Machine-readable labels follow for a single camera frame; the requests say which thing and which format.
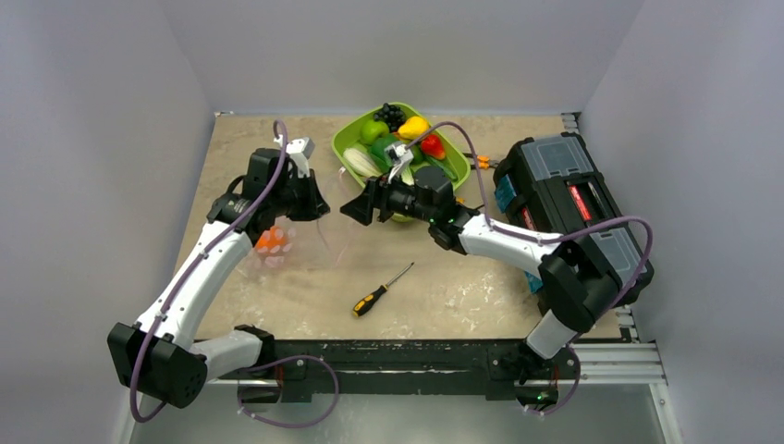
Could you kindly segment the green plastic tray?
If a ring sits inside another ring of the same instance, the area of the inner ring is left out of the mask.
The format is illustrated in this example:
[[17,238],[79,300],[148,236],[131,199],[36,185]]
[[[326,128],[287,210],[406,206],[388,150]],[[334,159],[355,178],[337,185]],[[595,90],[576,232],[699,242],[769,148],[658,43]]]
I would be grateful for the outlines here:
[[[407,105],[407,104],[404,104],[404,103],[401,103],[401,102],[387,102],[387,103],[400,106],[402,108],[402,110],[405,112],[405,114],[406,114],[406,116],[408,118],[412,117],[412,116],[424,117],[424,115],[422,113],[420,113],[419,111],[417,111],[415,108],[413,108],[410,105]],[[364,114],[360,115],[359,117],[356,117],[347,126],[345,126],[343,129],[340,129],[333,136],[333,139],[332,139],[332,149],[333,149],[333,152],[335,153],[336,157],[338,158],[338,160],[342,164],[342,166],[346,169],[348,174],[351,177],[353,177],[353,179],[360,186],[364,186],[366,180],[370,179],[370,178],[363,178],[363,177],[359,176],[358,174],[354,173],[351,169],[349,169],[349,166],[348,166],[347,162],[343,158],[343,153],[344,153],[344,151],[347,148],[353,147],[353,148],[357,148],[359,150],[362,150],[363,152],[368,154],[368,148],[371,145],[363,145],[362,143],[360,143],[360,141],[359,141],[360,128],[361,128],[361,125],[366,120],[373,119],[374,112],[376,110],[378,110],[380,107],[381,107],[381,105],[373,108],[370,111],[365,112]],[[405,142],[405,143],[409,142],[409,141],[401,140],[396,132],[390,132],[389,134],[395,135],[401,142]],[[463,151],[460,148],[456,147],[451,141],[449,141],[445,137],[445,135],[442,134],[441,131],[436,130],[436,131],[432,132],[431,134],[436,134],[441,139],[441,141],[442,141],[442,143],[444,145],[444,148],[446,149],[446,153],[447,153],[446,160],[449,162],[449,164],[451,165],[452,169],[459,176],[459,179],[457,181],[455,181],[455,182],[451,181],[452,185],[457,189],[470,177],[471,172],[472,172],[471,167],[470,167],[470,163],[462,155]],[[413,173],[416,172],[417,170],[421,169],[422,167],[428,167],[428,166],[430,166],[430,165],[428,164],[428,162],[426,160],[423,163],[419,164],[419,165],[413,165],[412,163],[410,163],[410,166],[407,167],[402,172],[401,179],[403,179],[404,182],[406,182],[408,184],[411,184],[412,180],[413,180]]]

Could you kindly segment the red bell pepper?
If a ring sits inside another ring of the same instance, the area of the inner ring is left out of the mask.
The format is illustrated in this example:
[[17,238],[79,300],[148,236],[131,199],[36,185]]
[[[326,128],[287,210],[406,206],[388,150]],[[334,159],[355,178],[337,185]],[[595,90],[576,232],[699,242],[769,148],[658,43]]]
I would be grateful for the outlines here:
[[441,139],[436,134],[429,134],[419,143],[423,155],[435,160],[445,160],[447,157],[446,149]]

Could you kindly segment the clear zip bag pink dots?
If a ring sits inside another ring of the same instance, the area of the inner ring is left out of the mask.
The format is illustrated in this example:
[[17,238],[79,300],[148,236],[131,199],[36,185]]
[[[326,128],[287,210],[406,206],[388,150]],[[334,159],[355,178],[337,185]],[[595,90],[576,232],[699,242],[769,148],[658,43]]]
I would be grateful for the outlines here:
[[239,272],[245,278],[280,274],[284,271],[325,269],[337,266],[347,255],[355,233],[354,223],[339,213],[339,206],[349,197],[347,171],[344,167],[319,181],[325,200],[331,207],[326,216],[313,222],[294,222],[285,217],[274,226],[296,229],[292,249],[285,254],[262,255],[253,249],[240,262]]

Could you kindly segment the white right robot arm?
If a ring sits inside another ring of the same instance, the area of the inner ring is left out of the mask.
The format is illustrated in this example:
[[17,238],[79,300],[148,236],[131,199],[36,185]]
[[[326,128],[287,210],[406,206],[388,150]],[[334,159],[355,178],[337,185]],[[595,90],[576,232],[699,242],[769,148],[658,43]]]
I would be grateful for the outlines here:
[[421,220],[446,251],[494,259],[538,277],[548,310],[519,352],[521,369],[530,376],[543,375],[562,349],[590,331],[614,305],[622,286],[590,236],[562,236],[497,222],[460,203],[451,181],[434,166],[418,170],[412,184],[390,176],[367,179],[362,192],[340,212],[364,226],[395,214]]

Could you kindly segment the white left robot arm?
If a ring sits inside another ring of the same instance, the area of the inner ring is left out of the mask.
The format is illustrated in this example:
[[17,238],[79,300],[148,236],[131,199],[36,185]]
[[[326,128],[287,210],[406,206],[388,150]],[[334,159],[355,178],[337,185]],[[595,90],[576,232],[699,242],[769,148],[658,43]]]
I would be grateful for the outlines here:
[[116,374],[132,394],[184,408],[212,379],[240,369],[254,378],[273,372],[271,334],[240,326],[198,341],[196,333],[230,274],[278,218],[309,222],[329,213],[309,165],[312,152],[306,138],[285,149],[255,150],[246,173],[214,200],[196,245],[163,293],[132,325],[110,330]]

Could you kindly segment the orange persimmon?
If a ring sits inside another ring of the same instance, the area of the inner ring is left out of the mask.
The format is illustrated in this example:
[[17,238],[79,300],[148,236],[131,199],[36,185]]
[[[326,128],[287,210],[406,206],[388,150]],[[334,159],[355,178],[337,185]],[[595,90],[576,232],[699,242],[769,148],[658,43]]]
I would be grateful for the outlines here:
[[272,226],[256,241],[254,250],[262,255],[282,255],[293,247],[296,229]]

